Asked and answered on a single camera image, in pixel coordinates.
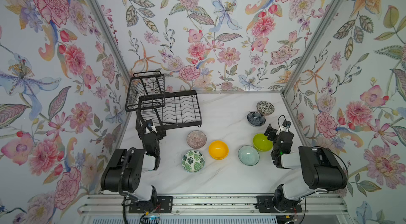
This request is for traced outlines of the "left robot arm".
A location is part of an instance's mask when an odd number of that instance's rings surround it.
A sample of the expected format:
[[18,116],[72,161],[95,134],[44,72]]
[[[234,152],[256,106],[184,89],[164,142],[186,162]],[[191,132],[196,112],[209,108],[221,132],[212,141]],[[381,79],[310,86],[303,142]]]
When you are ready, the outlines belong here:
[[156,188],[142,180],[143,171],[156,171],[160,165],[159,136],[155,132],[140,136],[142,149],[114,151],[101,177],[103,191],[115,192],[133,202],[155,204]]

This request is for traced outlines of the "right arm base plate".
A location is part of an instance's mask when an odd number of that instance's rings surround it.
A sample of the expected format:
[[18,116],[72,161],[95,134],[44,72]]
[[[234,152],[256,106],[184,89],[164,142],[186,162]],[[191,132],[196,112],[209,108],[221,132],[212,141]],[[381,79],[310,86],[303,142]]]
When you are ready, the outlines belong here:
[[302,213],[300,201],[288,200],[284,196],[258,195],[255,208],[260,213]]

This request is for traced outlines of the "yellow plastic bowl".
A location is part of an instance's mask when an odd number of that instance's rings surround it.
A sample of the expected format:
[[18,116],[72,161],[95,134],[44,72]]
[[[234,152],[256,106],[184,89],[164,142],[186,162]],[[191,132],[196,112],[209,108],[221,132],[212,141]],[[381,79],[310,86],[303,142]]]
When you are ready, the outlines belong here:
[[213,141],[208,148],[209,155],[215,160],[223,160],[229,154],[229,148],[223,141]]

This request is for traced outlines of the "black wire dish rack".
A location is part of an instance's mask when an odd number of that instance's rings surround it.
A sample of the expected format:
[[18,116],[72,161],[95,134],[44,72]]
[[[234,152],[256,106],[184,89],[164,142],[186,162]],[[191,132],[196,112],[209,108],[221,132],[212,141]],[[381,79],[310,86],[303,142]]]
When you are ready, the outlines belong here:
[[202,125],[202,115],[195,90],[169,92],[166,75],[160,71],[134,73],[126,96],[126,112],[134,113],[139,135],[146,134],[145,121],[152,119],[156,133]]

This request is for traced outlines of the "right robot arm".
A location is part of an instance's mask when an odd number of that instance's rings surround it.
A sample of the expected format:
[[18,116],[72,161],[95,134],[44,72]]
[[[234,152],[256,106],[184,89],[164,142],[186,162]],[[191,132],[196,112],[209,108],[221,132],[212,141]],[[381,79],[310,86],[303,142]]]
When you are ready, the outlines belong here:
[[267,136],[273,143],[271,157],[278,169],[296,170],[300,176],[277,187],[273,204],[279,208],[298,204],[300,199],[318,191],[336,191],[347,185],[347,175],[329,149],[300,146],[292,152],[294,134],[273,130]]

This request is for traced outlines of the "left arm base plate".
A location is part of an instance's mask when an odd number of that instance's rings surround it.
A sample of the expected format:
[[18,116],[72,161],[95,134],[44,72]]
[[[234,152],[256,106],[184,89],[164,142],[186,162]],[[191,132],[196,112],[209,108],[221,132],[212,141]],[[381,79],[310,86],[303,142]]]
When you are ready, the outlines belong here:
[[130,203],[128,213],[151,213],[152,210],[158,213],[172,213],[172,196],[153,196],[149,201],[139,201]]

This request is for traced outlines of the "pale mint green bowl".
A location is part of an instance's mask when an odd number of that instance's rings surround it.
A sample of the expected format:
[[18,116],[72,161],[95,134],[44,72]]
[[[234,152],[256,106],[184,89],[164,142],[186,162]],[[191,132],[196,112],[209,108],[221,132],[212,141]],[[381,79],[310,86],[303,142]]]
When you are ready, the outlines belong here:
[[259,163],[260,155],[252,146],[242,146],[238,151],[239,160],[247,166],[255,166]]

